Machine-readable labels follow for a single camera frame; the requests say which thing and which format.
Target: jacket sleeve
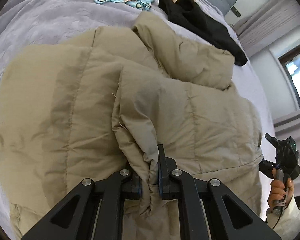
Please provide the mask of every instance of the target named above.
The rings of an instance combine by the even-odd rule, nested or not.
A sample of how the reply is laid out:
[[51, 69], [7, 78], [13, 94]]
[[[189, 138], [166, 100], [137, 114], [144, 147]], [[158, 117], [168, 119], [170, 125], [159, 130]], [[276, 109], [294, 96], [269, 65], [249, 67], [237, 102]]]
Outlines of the jacket sleeve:
[[[279, 217], [271, 213], [270, 209], [266, 211], [266, 215], [268, 226], [273, 228]], [[282, 240], [293, 240], [300, 232], [300, 210], [297, 207], [294, 196], [275, 226], [274, 231]]]

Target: black garment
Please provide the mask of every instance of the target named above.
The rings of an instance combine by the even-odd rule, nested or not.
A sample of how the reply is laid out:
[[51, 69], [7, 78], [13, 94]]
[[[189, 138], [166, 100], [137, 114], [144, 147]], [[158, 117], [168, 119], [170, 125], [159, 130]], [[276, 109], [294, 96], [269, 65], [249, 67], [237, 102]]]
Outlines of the black garment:
[[194, 0], [159, 0], [159, 8], [168, 15], [168, 20], [197, 34], [218, 49], [228, 50], [234, 63], [243, 66], [247, 58], [239, 45], [230, 37], [227, 28], [206, 15]]

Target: hand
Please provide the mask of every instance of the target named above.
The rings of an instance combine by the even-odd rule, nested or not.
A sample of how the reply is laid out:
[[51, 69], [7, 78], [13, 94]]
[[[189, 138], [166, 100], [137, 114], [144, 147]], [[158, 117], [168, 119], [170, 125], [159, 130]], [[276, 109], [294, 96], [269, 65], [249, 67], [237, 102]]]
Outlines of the hand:
[[[274, 178], [275, 178], [276, 171], [277, 170], [275, 168], [272, 169], [272, 174], [273, 174]], [[291, 199], [293, 197], [293, 193], [294, 193], [294, 185], [293, 185], [292, 179], [287, 180], [287, 186], [289, 188], [288, 195], [286, 197], [286, 203], [288, 206], [290, 204], [290, 201], [291, 201]], [[274, 200], [282, 200], [284, 198], [284, 196], [286, 194], [284, 189], [285, 189], [285, 185], [281, 181], [275, 179], [271, 182], [271, 191], [270, 191], [270, 195], [268, 198], [268, 204], [270, 206], [271, 211], [275, 206]]]

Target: metal screw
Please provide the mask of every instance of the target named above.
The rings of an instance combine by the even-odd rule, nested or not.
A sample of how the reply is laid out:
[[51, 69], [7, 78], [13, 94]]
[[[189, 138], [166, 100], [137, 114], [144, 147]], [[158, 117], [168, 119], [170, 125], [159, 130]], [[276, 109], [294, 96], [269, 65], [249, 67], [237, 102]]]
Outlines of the metal screw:
[[130, 171], [127, 170], [127, 169], [123, 169], [123, 170], [120, 171], [120, 174], [121, 174], [122, 176], [127, 176], [127, 175], [130, 174]]
[[182, 171], [179, 170], [179, 169], [175, 169], [175, 170], [172, 171], [172, 174], [173, 174], [174, 176], [180, 176], [180, 175], [182, 174]]
[[84, 179], [81, 183], [84, 186], [89, 186], [91, 184], [91, 182], [92, 182], [91, 179]]
[[220, 185], [220, 180], [218, 180], [218, 179], [212, 179], [212, 180], [210, 180], [210, 184], [212, 186], [218, 187]]

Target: person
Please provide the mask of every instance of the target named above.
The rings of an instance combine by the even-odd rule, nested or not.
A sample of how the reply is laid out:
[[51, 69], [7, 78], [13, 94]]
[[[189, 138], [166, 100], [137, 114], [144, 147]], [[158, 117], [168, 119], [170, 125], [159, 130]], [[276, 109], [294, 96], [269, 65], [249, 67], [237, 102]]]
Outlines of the person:
[[[276, 169], [272, 170], [275, 178]], [[291, 179], [288, 179], [287, 186], [289, 188], [286, 197], [286, 208], [283, 215], [279, 217], [272, 213], [275, 207], [274, 200], [282, 200], [286, 195], [285, 185], [275, 179], [271, 182], [271, 191], [268, 198], [269, 209], [266, 211], [268, 226], [282, 238], [282, 240], [293, 240], [300, 232], [300, 210], [294, 199], [294, 184]]]

